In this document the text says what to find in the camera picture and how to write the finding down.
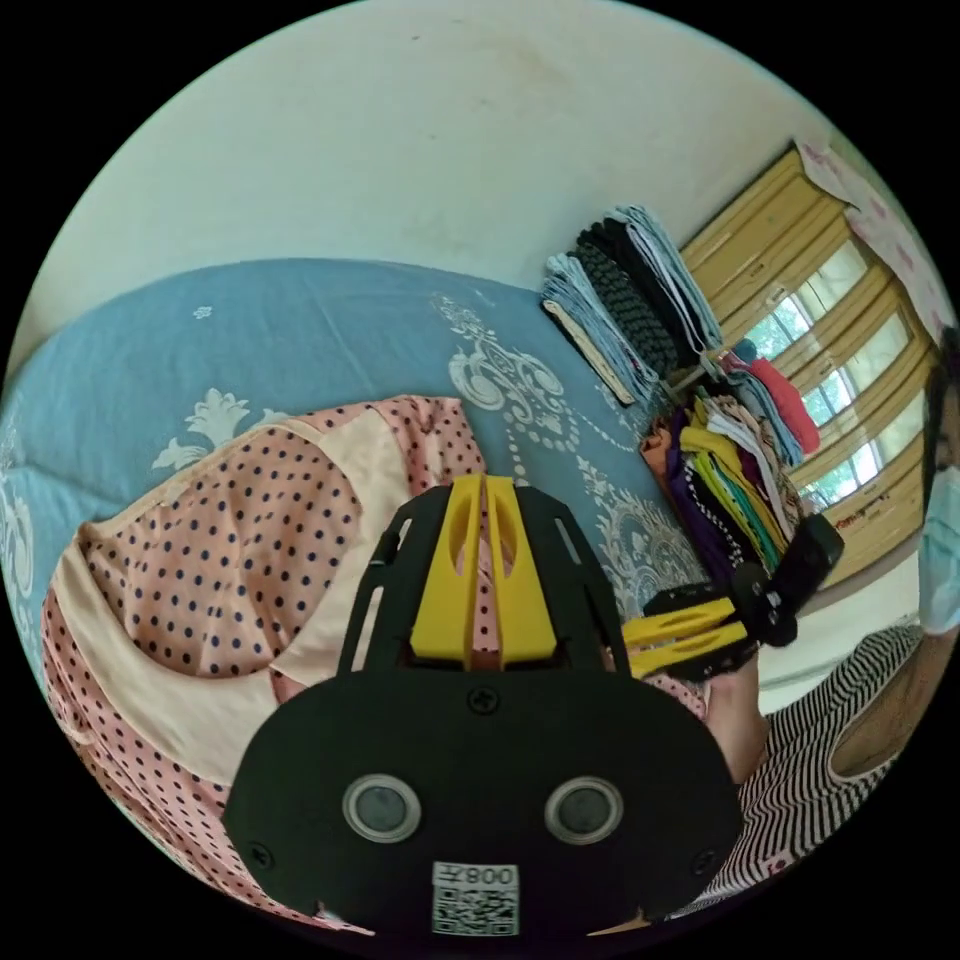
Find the yellow bracket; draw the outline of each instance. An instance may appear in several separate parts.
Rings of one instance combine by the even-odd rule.
[[[673,613],[629,620],[623,625],[623,641],[631,674],[638,679],[649,677],[746,639],[742,623],[723,623],[734,612],[733,604],[723,597]]]
[[[470,669],[477,602],[481,474],[457,477],[430,563],[410,646],[424,660],[453,660]],[[463,568],[457,561],[463,552]]]
[[[513,481],[480,474],[457,477],[453,482],[410,646],[418,658],[452,661],[464,670],[470,669],[484,491],[500,667],[549,660],[556,651],[557,639]],[[458,573],[461,555],[463,565]],[[505,555],[511,561],[509,574]],[[630,620],[623,625],[623,639],[631,673],[637,678],[648,677],[745,639],[743,624],[724,622],[733,614],[733,604],[721,598],[673,613]]]
[[[548,660],[557,648],[557,638],[523,527],[517,494],[508,477],[487,477],[487,516],[500,631],[500,668],[511,663]],[[512,561],[509,575],[503,562],[504,547]]]

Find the pink polka dot garment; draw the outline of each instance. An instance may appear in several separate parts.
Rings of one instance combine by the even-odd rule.
[[[336,442],[340,457],[318,446]],[[347,469],[368,447],[376,466]],[[226,837],[234,768],[224,758],[238,762],[258,698],[262,721],[335,671],[365,524],[484,469],[458,401],[399,397],[252,431],[115,521],[81,527],[44,607],[49,700],[101,788],[184,869],[304,921],[262,893]],[[495,650],[484,566],[475,647]],[[110,637],[119,645],[108,650]],[[300,645],[315,655],[297,664]],[[322,914],[310,922],[354,929]]]

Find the striped shirt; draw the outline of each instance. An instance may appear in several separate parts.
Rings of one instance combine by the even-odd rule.
[[[917,626],[872,634],[815,690],[770,718],[769,759],[740,790],[743,832],[685,916],[743,893],[813,852],[859,808],[895,757],[862,776],[831,768],[840,738],[906,663]]]

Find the label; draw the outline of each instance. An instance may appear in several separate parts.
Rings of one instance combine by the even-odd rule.
[[[515,937],[520,932],[516,866],[434,863],[433,932],[458,937]]]

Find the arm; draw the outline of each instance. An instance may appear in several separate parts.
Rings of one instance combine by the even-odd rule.
[[[736,673],[710,681],[705,723],[723,751],[734,783],[749,779],[765,759],[769,724],[760,713],[759,656]]]

